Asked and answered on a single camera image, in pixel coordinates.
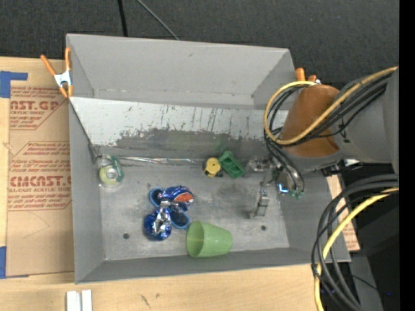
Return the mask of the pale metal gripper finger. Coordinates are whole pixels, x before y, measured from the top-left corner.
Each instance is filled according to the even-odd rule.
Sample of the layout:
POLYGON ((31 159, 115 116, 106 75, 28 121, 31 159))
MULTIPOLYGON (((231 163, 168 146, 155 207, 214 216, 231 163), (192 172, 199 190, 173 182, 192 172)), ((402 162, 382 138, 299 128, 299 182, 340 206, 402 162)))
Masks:
POLYGON ((250 213, 250 218, 265 216, 267 213, 269 201, 270 198, 268 196, 268 191, 264 188, 260 188, 257 193, 254 207, 250 213))
POLYGON ((248 160, 245 169, 246 173, 254 172, 266 172, 270 168, 271 164, 268 159, 250 159, 248 160))

